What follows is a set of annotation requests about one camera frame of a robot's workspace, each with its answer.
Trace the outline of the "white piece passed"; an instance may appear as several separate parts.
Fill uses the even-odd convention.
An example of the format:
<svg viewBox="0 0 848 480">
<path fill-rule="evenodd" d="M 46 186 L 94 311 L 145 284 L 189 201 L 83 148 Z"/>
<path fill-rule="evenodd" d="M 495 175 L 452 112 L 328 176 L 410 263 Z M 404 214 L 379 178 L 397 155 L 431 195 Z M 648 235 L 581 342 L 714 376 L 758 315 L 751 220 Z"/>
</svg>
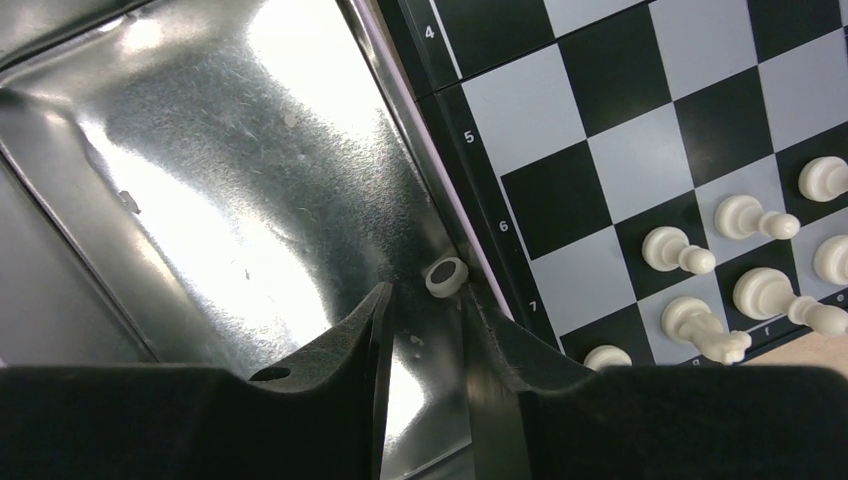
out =
<svg viewBox="0 0 848 480">
<path fill-rule="evenodd" d="M 732 297 L 736 309 L 753 320 L 786 316 L 792 323 L 827 337 L 847 334 L 845 310 L 811 296 L 796 295 L 789 277 L 774 268 L 757 267 L 744 273 L 737 280 Z"/>
</svg>

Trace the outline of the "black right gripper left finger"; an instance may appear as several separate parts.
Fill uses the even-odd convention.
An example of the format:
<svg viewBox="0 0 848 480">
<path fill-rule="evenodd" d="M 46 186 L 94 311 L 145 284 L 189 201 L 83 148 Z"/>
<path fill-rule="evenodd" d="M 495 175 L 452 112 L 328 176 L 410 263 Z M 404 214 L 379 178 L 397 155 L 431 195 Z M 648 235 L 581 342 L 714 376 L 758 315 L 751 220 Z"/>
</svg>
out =
<svg viewBox="0 0 848 480">
<path fill-rule="evenodd" d="M 5 479 L 376 479 L 390 283 L 249 379 L 211 367 L 5 367 Z"/>
</svg>

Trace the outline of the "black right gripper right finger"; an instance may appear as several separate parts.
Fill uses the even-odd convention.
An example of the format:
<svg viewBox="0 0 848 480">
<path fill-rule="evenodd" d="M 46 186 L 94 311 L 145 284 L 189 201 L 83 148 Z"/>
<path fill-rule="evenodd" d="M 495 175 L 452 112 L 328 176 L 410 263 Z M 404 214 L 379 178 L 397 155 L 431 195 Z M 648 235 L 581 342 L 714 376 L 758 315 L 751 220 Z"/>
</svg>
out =
<svg viewBox="0 0 848 480">
<path fill-rule="evenodd" d="M 461 290 L 479 479 L 843 479 L 847 382 L 809 366 L 593 371 Z"/>
</svg>

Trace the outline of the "white knight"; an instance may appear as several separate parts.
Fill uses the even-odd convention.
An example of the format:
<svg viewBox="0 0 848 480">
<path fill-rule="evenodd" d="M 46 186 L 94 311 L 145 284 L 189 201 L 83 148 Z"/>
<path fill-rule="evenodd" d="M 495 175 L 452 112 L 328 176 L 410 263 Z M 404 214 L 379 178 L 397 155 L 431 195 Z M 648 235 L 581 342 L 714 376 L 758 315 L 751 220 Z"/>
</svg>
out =
<svg viewBox="0 0 848 480">
<path fill-rule="evenodd" d="M 690 296 L 672 300 L 661 316 L 663 332 L 678 343 L 689 343 L 708 360 L 723 365 L 741 362 L 752 345 L 742 331 L 726 331 L 704 301 Z"/>
</svg>

